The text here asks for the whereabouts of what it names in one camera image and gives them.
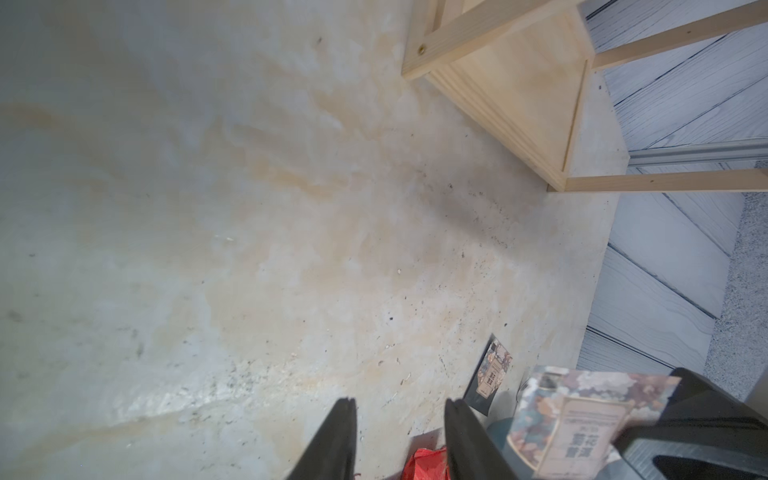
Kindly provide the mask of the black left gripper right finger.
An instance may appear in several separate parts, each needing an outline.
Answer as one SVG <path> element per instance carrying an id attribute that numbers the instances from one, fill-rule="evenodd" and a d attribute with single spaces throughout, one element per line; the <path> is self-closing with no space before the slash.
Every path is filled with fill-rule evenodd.
<path id="1" fill-rule="evenodd" d="M 464 400 L 446 401 L 444 423 L 451 479 L 517 479 Z"/>

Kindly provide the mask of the brown tea bag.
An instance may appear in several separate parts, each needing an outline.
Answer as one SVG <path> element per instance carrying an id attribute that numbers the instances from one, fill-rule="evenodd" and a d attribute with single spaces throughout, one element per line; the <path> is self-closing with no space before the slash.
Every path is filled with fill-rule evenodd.
<path id="1" fill-rule="evenodd" d="M 465 390 L 463 400 L 472 409 L 487 416 L 512 361 L 511 353 L 495 335 L 491 335 Z"/>
<path id="2" fill-rule="evenodd" d="M 681 379 L 537 366 L 522 385 L 502 454 L 524 479 L 594 479 L 628 427 L 652 426 Z"/>

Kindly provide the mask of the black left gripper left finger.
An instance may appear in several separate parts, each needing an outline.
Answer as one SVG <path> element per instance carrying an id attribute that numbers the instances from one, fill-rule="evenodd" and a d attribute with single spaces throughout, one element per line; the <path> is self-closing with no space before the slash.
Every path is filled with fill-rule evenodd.
<path id="1" fill-rule="evenodd" d="M 354 479 L 357 432 L 355 399 L 338 399 L 287 479 Z"/>

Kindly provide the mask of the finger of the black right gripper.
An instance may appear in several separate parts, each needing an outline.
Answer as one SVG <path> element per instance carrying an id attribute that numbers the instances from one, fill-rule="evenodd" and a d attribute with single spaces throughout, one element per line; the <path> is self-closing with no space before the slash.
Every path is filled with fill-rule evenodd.
<path id="1" fill-rule="evenodd" d="M 767 418 L 685 368 L 660 419 L 614 442 L 643 479 L 765 479 Z"/>

